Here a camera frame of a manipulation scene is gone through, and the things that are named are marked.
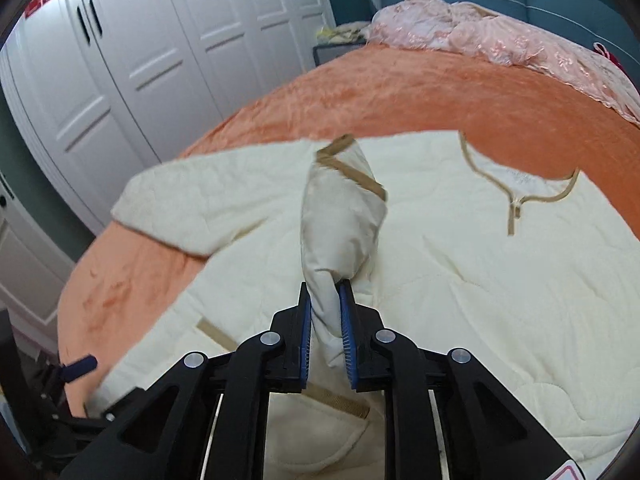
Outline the cream quilted jacket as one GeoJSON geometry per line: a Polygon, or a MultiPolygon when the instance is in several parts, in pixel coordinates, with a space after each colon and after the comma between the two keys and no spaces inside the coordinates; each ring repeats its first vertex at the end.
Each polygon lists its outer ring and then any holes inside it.
{"type": "Polygon", "coordinates": [[[453,131],[296,141],[138,174],[112,211],[206,263],[87,410],[147,387],[179,356],[264,330],[311,284],[310,393],[275,396],[270,479],[378,479],[382,399],[349,390],[337,296],[416,344],[471,351],[589,479],[639,418],[639,242],[581,171],[501,166],[453,131]]]}

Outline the orange velvet bedspread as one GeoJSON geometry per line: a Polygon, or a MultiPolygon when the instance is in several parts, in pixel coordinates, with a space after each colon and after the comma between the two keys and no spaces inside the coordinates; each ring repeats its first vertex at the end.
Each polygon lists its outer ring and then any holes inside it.
{"type": "MultiPolygon", "coordinates": [[[[584,170],[628,226],[639,224],[635,125],[548,76],[447,52],[372,46],[346,54],[244,106],[190,153],[423,130],[459,130],[499,164],[541,177],[584,170]]],[[[58,300],[61,360],[98,360],[66,388],[74,415],[85,415],[103,377],[202,265],[115,223],[88,247],[58,300]]]]}

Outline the white wardrobe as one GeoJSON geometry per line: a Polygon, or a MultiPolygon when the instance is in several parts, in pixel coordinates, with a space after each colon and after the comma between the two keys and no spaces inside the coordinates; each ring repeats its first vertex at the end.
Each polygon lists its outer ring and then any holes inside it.
{"type": "Polygon", "coordinates": [[[32,0],[1,83],[41,170],[93,233],[128,180],[314,67],[329,0],[32,0]]]}

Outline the dark nightstand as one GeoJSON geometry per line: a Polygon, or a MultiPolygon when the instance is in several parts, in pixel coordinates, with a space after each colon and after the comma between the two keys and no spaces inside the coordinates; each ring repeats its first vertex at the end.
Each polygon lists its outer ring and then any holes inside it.
{"type": "Polygon", "coordinates": [[[366,44],[365,41],[356,41],[350,44],[318,44],[312,48],[314,65],[319,67],[329,63],[349,52],[363,48],[366,44]]]}

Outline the cream clutter on nightstand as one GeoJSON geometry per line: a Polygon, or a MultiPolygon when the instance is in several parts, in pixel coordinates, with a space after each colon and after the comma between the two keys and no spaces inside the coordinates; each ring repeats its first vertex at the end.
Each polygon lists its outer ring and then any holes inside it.
{"type": "Polygon", "coordinates": [[[356,21],[335,27],[322,26],[316,33],[318,44],[358,44],[367,41],[370,23],[356,21]]]}

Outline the pink lace blanket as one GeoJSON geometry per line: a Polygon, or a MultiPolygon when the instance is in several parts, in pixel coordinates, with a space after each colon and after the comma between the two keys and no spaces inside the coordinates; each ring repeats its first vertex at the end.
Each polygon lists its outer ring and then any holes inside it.
{"type": "Polygon", "coordinates": [[[370,44],[434,50],[520,66],[567,84],[639,123],[639,91],[611,60],[535,25],[472,2],[402,0],[374,14],[370,44]]]}

